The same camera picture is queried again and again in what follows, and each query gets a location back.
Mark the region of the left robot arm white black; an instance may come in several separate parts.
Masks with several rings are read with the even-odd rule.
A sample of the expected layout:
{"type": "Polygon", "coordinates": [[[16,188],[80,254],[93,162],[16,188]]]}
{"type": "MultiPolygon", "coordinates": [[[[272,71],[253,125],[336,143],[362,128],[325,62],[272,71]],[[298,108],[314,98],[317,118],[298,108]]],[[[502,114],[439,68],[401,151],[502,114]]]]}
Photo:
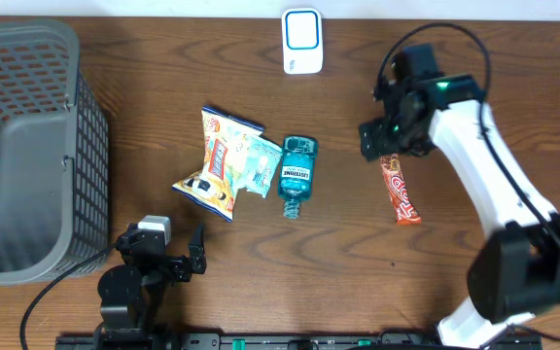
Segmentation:
{"type": "Polygon", "coordinates": [[[158,324],[157,315],[169,287],[205,272],[204,227],[196,228],[186,256],[169,256],[166,237],[160,229],[131,224],[116,241],[123,264],[110,268],[98,282],[103,322],[93,334],[95,349],[181,347],[179,336],[158,324]]]}

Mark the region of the light blue snack packet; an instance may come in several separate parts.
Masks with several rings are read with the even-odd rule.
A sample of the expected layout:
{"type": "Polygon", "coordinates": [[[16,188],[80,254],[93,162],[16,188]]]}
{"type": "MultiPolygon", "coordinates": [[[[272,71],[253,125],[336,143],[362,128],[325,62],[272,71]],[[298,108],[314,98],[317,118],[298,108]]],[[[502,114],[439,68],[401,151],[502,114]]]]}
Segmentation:
{"type": "Polygon", "coordinates": [[[266,198],[282,156],[282,149],[278,145],[260,136],[253,136],[238,188],[245,188],[250,193],[266,198]]]}

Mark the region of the red brown candy bar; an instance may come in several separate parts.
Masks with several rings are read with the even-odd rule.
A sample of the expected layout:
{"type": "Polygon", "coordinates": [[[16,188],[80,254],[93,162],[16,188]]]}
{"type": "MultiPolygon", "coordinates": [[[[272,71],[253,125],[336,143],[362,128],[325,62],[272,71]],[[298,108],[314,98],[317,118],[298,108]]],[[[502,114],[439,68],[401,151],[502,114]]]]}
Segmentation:
{"type": "Polygon", "coordinates": [[[422,219],[409,199],[398,155],[382,156],[379,158],[379,164],[394,209],[396,224],[420,225],[422,219]]]}

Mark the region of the yellow snack chip bag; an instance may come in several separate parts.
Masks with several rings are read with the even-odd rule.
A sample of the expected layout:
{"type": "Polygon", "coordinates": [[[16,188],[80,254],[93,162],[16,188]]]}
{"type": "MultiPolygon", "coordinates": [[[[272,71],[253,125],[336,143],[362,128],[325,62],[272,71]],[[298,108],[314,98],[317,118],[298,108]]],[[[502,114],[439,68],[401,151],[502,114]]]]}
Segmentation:
{"type": "Polygon", "coordinates": [[[238,195],[237,181],[244,171],[252,138],[260,136],[264,127],[210,106],[203,106],[201,115],[202,168],[174,183],[172,190],[231,222],[238,195]]]}

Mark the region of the blue mouthwash bottle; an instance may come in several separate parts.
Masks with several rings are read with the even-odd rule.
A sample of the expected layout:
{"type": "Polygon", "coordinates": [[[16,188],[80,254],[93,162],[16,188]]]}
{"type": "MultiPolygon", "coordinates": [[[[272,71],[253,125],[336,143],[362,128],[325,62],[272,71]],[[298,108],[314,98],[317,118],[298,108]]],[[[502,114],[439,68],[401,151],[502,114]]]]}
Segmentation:
{"type": "Polygon", "coordinates": [[[318,142],[305,136],[287,136],[283,142],[278,195],[284,200],[283,216],[295,220],[300,205],[312,194],[318,142]]]}

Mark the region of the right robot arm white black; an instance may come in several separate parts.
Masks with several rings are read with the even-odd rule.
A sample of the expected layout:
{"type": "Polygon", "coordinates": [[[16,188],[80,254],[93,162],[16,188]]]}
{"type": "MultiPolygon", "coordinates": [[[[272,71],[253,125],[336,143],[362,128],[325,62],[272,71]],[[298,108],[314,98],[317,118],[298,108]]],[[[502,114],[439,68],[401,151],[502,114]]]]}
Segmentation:
{"type": "Polygon", "coordinates": [[[439,149],[476,210],[485,244],[467,274],[468,297],[437,326],[442,345],[479,349],[560,304],[560,214],[508,149],[470,75],[447,76],[431,45],[392,59],[374,98],[385,115],[360,125],[368,161],[439,149]]]}

